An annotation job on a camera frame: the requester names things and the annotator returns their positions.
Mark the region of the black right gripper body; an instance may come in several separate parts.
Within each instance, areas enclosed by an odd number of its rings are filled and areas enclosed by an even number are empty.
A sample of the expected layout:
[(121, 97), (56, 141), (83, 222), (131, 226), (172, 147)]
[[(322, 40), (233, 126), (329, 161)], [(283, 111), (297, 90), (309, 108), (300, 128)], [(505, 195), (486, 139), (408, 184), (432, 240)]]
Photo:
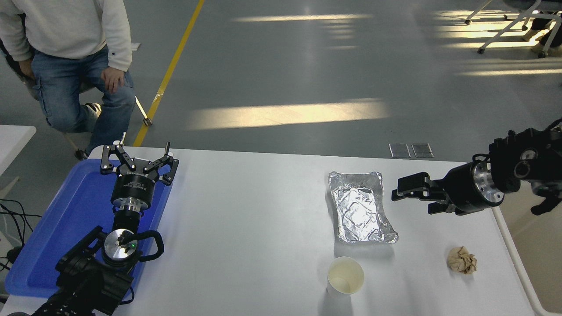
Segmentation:
[(450, 170), (441, 187), (447, 195), (445, 213), (467, 215), (494, 206), (490, 163), (470, 162)]

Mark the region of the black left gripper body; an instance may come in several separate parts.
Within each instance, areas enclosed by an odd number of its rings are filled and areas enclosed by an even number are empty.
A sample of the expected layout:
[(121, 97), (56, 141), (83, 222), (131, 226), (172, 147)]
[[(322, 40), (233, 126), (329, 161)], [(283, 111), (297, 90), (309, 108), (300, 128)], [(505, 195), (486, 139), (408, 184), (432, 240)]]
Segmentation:
[(150, 208), (153, 202), (156, 180), (159, 179), (157, 171), (148, 174), (143, 170), (150, 161), (135, 158), (133, 164), (136, 166), (132, 171), (122, 163), (116, 171), (116, 182), (111, 196), (113, 206), (120, 208), (125, 204), (136, 204), (140, 208)]

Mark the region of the seated person's left hand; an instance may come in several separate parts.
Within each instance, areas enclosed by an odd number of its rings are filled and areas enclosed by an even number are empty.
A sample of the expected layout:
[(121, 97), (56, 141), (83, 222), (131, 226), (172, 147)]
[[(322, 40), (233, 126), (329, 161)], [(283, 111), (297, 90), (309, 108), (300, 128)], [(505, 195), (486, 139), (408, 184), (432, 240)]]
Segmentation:
[(110, 94), (115, 94), (125, 84), (125, 72), (107, 67), (101, 72), (101, 79), (104, 81), (105, 90)]

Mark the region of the seated person's right hand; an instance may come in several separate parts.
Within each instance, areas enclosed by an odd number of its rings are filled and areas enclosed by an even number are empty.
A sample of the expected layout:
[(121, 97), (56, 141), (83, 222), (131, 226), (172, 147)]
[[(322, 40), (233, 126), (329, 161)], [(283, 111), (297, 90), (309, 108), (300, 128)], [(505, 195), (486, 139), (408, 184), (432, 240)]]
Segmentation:
[(24, 76), (26, 76), (26, 78), (30, 78), (31, 80), (35, 80), (36, 77), (34, 76), (34, 72), (32, 70), (32, 61), (33, 58), (29, 58), (23, 61), (19, 61), (19, 67), (20, 70), (22, 72), (22, 74), (24, 74)]

